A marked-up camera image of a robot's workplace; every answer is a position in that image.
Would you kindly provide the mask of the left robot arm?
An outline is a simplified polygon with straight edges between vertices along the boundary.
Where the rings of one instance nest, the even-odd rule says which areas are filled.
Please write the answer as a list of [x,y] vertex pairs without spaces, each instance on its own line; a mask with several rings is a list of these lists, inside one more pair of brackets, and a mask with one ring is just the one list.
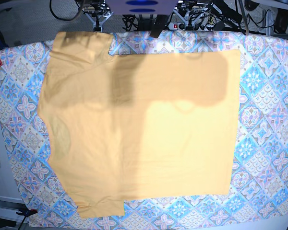
[[204,22],[208,12],[208,0],[179,0],[173,10],[181,22],[173,26],[174,30],[196,31]]

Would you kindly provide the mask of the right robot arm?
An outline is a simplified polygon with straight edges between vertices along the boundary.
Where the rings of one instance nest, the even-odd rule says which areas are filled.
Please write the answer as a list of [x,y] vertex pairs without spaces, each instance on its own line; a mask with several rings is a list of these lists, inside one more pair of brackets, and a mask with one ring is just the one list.
[[103,24],[113,15],[113,11],[105,0],[77,0],[82,10],[93,24],[94,32],[103,32]]

